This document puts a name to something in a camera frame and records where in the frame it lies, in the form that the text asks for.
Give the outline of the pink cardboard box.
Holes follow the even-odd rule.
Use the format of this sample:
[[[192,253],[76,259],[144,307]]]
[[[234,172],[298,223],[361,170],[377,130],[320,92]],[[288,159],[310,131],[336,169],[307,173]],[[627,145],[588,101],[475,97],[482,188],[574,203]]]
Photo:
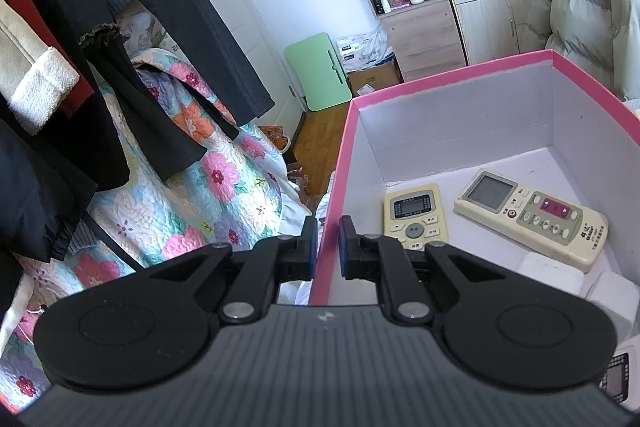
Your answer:
[[[480,169],[602,212],[598,269],[639,276],[639,121],[551,51],[503,58],[352,102],[300,325],[296,395],[327,424],[620,424],[599,386],[617,339],[589,301],[516,272],[525,248],[454,212]],[[383,230],[390,187],[434,183],[446,239],[421,248],[430,294],[420,326],[338,272],[338,221]]]

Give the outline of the white charger with prongs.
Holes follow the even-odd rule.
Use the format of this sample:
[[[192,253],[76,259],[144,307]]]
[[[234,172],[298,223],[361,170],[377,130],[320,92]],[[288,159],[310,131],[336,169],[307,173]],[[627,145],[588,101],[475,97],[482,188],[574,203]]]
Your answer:
[[[516,272],[575,296],[582,291],[585,280],[582,271],[533,251],[523,257]]]

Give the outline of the cream remote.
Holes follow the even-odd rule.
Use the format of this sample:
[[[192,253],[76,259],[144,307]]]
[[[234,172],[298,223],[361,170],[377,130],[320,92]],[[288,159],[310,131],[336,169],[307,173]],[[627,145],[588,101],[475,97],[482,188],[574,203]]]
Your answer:
[[[454,211],[584,273],[608,238],[608,218],[602,213],[487,169],[454,200]]]

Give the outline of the guitar print table cloth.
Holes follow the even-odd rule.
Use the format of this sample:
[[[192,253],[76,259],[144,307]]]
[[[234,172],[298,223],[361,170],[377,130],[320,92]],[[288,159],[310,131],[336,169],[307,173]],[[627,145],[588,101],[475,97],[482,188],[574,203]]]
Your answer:
[[[317,272],[317,259],[324,232],[324,222],[326,222],[326,215],[329,210],[329,201],[334,184],[334,178],[335,172],[332,172],[329,176],[326,193],[322,196],[314,196],[311,199],[311,202],[307,205],[308,210],[306,212],[303,212],[302,210],[302,191],[298,190],[297,196],[293,198],[293,190],[286,188],[282,195],[283,212],[279,229],[280,232],[299,232],[303,228],[303,217],[306,217],[307,215],[314,215],[314,219],[316,219],[316,227],[314,228],[314,231],[316,231],[317,237],[311,243],[314,249],[312,250],[310,262],[310,266],[314,269],[314,272]],[[312,283],[314,283],[314,280],[296,280],[281,284],[277,303],[279,303],[279,305],[307,306],[309,303]]]

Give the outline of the floral quilt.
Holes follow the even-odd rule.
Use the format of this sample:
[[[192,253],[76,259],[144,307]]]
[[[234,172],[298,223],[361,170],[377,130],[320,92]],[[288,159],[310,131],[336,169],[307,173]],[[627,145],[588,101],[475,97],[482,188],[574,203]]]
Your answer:
[[[89,205],[90,216],[108,237],[149,267],[215,239],[240,251],[258,239],[299,231],[309,210],[286,177],[282,154],[262,130],[244,124],[235,139],[228,138],[188,90],[194,88],[218,110],[224,104],[178,49],[137,46],[131,58],[163,111],[206,153],[183,172],[161,180],[112,88],[104,84],[101,93],[129,169],[124,185],[96,194]],[[12,412],[28,407],[49,386],[32,343],[32,330],[47,306],[130,272],[83,223],[77,225],[64,260],[20,262],[25,278],[1,329],[1,403]]]

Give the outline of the cardboard box on floor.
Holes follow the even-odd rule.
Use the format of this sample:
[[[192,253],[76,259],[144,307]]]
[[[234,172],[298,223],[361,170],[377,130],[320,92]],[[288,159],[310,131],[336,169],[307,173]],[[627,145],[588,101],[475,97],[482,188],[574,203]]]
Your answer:
[[[348,74],[349,88],[353,96],[360,96],[403,83],[395,61]]]

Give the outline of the green folding table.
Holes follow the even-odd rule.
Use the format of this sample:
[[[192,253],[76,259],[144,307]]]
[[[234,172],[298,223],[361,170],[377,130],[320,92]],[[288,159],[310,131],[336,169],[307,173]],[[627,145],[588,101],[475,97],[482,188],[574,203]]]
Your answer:
[[[352,91],[328,34],[322,32],[288,46],[284,56],[292,66],[311,112],[348,103]]]

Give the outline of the white tissue packs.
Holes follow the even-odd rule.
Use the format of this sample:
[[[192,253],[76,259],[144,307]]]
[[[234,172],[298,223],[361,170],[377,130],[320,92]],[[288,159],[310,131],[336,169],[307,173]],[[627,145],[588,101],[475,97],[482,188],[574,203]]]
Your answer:
[[[363,34],[338,38],[335,44],[338,57],[347,74],[381,65],[394,56],[394,50],[382,24],[375,30]]]

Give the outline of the black hanging garment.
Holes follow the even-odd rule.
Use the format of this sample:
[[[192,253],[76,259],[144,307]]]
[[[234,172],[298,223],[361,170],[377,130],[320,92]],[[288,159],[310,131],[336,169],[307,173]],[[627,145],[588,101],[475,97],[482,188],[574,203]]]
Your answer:
[[[70,63],[32,0],[4,1]],[[104,213],[90,208],[96,191],[127,182],[129,169],[102,95],[78,75],[75,88],[34,135],[1,95],[1,318],[8,329],[16,329],[34,291],[24,261],[88,260],[96,242],[112,242],[123,255],[132,251]]]

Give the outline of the grey remote at edge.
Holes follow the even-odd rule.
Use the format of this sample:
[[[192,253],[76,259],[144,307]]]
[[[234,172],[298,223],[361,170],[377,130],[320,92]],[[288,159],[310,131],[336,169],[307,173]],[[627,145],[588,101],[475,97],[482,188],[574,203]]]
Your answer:
[[[639,412],[639,336],[631,337],[617,347],[600,388],[617,404],[631,412]]]

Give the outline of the white fleece sleeve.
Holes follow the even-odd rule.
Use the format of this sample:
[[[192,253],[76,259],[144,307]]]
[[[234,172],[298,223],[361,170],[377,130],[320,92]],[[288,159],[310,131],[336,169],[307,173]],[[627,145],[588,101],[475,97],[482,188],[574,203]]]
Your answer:
[[[4,0],[0,26],[1,95],[18,123],[34,135],[75,88],[79,75]]]

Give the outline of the grey puffer jacket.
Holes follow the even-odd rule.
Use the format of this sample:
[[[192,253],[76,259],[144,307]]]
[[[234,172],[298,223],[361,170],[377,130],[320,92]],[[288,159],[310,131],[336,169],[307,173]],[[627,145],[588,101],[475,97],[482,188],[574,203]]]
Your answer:
[[[625,102],[639,100],[639,0],[532,0],[523,50],[552,49]]]

